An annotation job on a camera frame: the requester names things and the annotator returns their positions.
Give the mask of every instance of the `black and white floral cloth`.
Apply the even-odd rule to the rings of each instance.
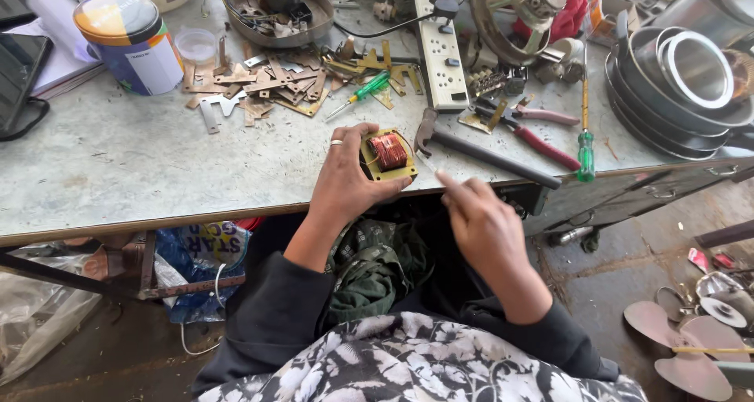
[[[401,312],[343,323],[276,373],[198,402],[646,402],[631,378],[572,378],[486,331]]]

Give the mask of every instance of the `can lid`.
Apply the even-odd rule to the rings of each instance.
[[[151,0],[84,0],[73,21],[88,41],[108,46],[128,46],[146,41],[162,27]]]

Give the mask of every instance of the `workbench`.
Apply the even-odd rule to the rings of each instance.
[[[218,38],[225,35],[231,60],[243,61],[243,38],[235,29],[225,30],[228,18],[221,1],[206,0],[206,18],[201,14],[203,1],[191,0],[165,13],[168,29],[176,33],[186,26],[207,29]],[[336,19],[354,31],[381,29],[371,4],[363,6],[360,11],[340,9]],[[393,57],[418,57],[409,31],[385,38],[391,41]],[[333,28],[317,44],[336,48],[343,39],[344,34]],[[357,39],[357,50],[365,45],[381,50],[379,38]],[[646,147],[617,121],[608,105],[608,48],[590,44],[588,52],[589,128],[596,137],[594,183],[577,182],[574,174],[534,152],[507,127],[488,135],[459,124],[457,115],[438,119],[441,130],[564,180],[561,189],[548,196],[542,214],[524,222],[527,234],[615,223],[754,166],[754,152],[740,148],[723,148],[710,161],[687,162]],[[180,89],[154,97],[129,94],[105,71],[52,99],[48,116],[26,136],[0,143],[0,247],[306,210],[335,127],[371,121],[382,128],[397,127],[413,140],[428,102],[406,83],[405,97],[393,92],[392,110],[365,99],[330,122],[325,122],[327,113],[344,103],[355,87],[335,92],[314,118],[276,106],[269,119],[258,120],[255,127],[243,126],[242,109],[222,118],[214,106],[220,132],[209,135],[201,112],[185,107],[190,94]],[[543,86],[532,77],[525,95],[534,94],[532,108],[580,116],[580,91],[580,84]],[[525,124],[555,147],[576,155],[579,127],[536,120]],[[430,148],[431,165],[459,180],[476,176],[496,186],[523,183],[435,143]],[[430,168],[417,165],[419,176],[403,194],[440,192]]]

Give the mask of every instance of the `gray metal table top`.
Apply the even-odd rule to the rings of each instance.
[[[240,62],[242,38],[225,31],[227,16],[220,0],[208,0],[210,15],[201,17],[202,0],[191,0],[164,15],[173,32],[181,26],[227,35],[227,51]],[[342,9],[338,19],[356,29],[379,29],[371,12]],[[334,42],[343,34],[333,29]],[[388,35],[391,54],[416,57],[418,48],[407,31]],[[379,39],[367,41],[379,49]],[[363,47],[357,40],[357,48]],[[596,135],[597,171],[660,166],[680,160],[658,155],[617,122],[605,92],[604,59],[608,50],[589,47],[589,118]],[[372,121],[397,127],[410,141],[427,106],[426,96],[393,93],[387,110],[375,99],[352,106],[329,123],[326,113],[348,98],[353,87],[328,98],[314,118],[276,106],[256,127],[243,126],[236,108],[221,118],[220,133],[208,135],[199,110],[184,107],[190,98],[174,90],[155,97],[128,94],[107,72],[51,100],[51,111],[28,135],[0,144],[0,246],[14,243],[106,234],[131,229],[196,223],[224,217],[254,216],[302,209],[310,200],[335,127]],[[525,93],[535,94],[534,108],[580,115],[580,84],[540,85],[531,79]],[[441,115],[437,126],[547,174],[570,175],[560,165],[534,152],[506,128],[492,136]],[[575,155],[579,127],[527,120],[526,125],[555,147]],[[433,166],[458,179],[477,176],[500,183],[518,178],[431,143]],[[749,157],[735,148],[718,157]],[[406,192],[438,188],[421,162],[419,177]]]

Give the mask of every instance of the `screwdriver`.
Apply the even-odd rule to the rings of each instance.
[[[594,181],[594,136],[589,132],[589,78],[587,76],[587,45],[584,45],[584,79],[581,80],[581,134],[578,135],[578,161],[581,168],[576,177],[582,183]]]
[[[368,94],[371,94],[372,91],[381,90],[388,83],[388,79],[390,79],[390,71],[384,70],[380,72],[379,74],[377,74],[376,77],[371,79],[370,82],[364,84],[364,87],[353,92],[353,96],[349,97],[348,101],[346,103],[343,103],[339,108],[335,109],[333,113],[331,113],[330,115],[327,115],[327,118],[325,118],[325,120],[328,120],[334,117],[335,114],[345,109],[346,107],[348,107],[348,105],[352,104],[353,102],[356,102],[357,100],[362,100]]]

